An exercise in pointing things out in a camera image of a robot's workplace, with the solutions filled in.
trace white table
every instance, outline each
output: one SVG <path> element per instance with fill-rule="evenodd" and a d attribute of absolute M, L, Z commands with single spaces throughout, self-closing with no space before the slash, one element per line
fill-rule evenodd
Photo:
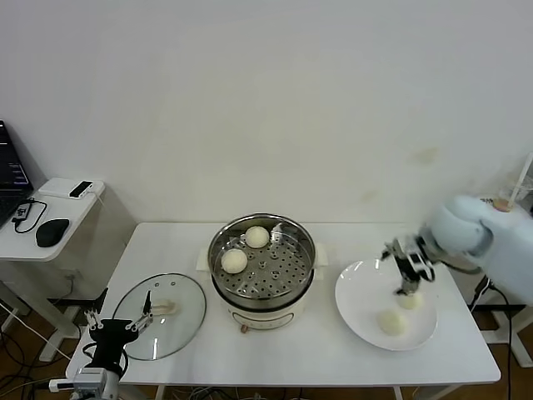
<path fill-rule="evenodd" d="M 16 233 L 10 222 L 6 222 L 0 227 L 0 262 L 44 263 L 56 258 L 65 248 L 103 190 L 103 182 L 95 181 L 92 192 L 81 199 L 42 196 L 35 192 L 33 196 L 36 200 L 45 202 L 47 210 L 31 232 Z M 41 204 L 33 204 L 27 221 L 22 222 L 19 229 L 29 228 L 41 210 Z M 70 221 L 61 241 L 55 246 L 39 247 L 35 232 L 43 223 L 56 218 L 66 218 Z M 64 338 L 78 338 L 77 327 L 72 323 L 78 307 L 69 307 L 65 314 L 62 314 L 47 300 L 46 295 L 40 290 L 38 282 L 34 282 L 31 277 L 19 271 L 16 263 L 13 266 L 9 271 L 10 277 L 4 284 L 57 329 L 50 337 L 50 342 L 57 347 Z M 46 346 L 39 359 L 51 361 L 54 354 L 53 347 Z"/>
<path fill-rule="evenodd" d="M 404 224 L 305 224 L 326 247 L 330 265 L 323 281 L 311 286 L 306 310 L 289 325 L 241 334 L 228 317 L 212 284 L 199 280 L 207 297 L 207 315 L 196 337 L 181 351 L 150 362 L 131 360 L 124 384 L 400 387 L 422 388 L 419 398 L 439 398 L 462 384 L 500 379 L 485 340 L 455 282 L 437 268 L 433 290 L 439 313 L 435 336 L 410 352 L 389 352 L 360 339 L 336 309 L 334 287 L 339 273 L 356 260 L 375 258 L 383 243 L 410 231 Z M 111 317 L 126 292 L 158 273 L 196 278 L 197 256 L 219 224 L 143 223 L 137 226 L 109 282 L 102 317 Z M 67 368 L 72 378 L 89 362 L 82 347 Z"/>

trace laptop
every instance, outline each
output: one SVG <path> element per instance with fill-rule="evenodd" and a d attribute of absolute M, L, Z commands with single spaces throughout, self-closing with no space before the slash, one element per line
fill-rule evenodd
<path fill-rule="evenodd" d="M 17 210 L 18 204 L 33 192 L 33 186 L 18 158 L 17 151 L 0 120 L 0 227 Z"/>

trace white plate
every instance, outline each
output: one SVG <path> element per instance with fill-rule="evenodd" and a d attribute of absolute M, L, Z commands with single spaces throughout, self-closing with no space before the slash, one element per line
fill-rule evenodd
<path fill-rule="evenodd" d="M 416 310 L 406 310 L 398 304 L 394 292 L 400 285 L 400 271 L 394 258 L 355 262 L 336 281 L 336 305 L 351 330 L 367 342 L 387 350 L 412 350 L 433 336 L 437 314 L 431 283 L 421 283 L 424 302 Z M 379 328 L 376 316 L 387 309 L 406 317 L 407 331 L 404 334 L 389 336 Z"/>

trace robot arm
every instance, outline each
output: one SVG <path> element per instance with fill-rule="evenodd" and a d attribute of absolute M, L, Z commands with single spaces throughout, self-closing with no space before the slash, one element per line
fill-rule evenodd
<path fill-rule="evenodd" d="M 127 355 L 124 346 L 137 340 L 152 323 L 152 302 L 147 293 L 142 315 L 138 320 L 103 319 L 96 310 L 85 313 L 89 323 L 89 335 L 94 343 L 83 349 L 95 347 L 91 362 L 77 371 L 73 379 L 53 379 L 48 384 L 51 392 L 73 390 L 71 400 L 118 400 L 118 382 L 127 369 Z M 125 367 L 120 365 L 122 355 Z"/>
<path fill-rule="evenodd" d="M 413 262 L 413 254 L 419 263 Z M 479 198 L 454 197 L 417 235 L 402 244 L 395 239 L 383 255 L 394 256 L 400 269 L 398 294 L 415 292 L 425 269 L 437 263 L 456 267 L 460 262 L 481 268 L 499 288 L 533 304 L 533 220 L 520 208 L 501 212 Z"/>

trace glass lid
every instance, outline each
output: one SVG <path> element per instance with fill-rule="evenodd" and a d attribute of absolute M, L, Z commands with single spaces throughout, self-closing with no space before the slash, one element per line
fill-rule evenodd
<path fill-rule="evenodd" d="M 206 297 L 200 285 L 188 276 L 168 273 L 136 285 L 122 298 L 113 318 L 136 321 L 148 291 L 153 322 L 125 347 L 127 355 L 136 360 L 158 360 L 184 348 L 206 315 Z"/>

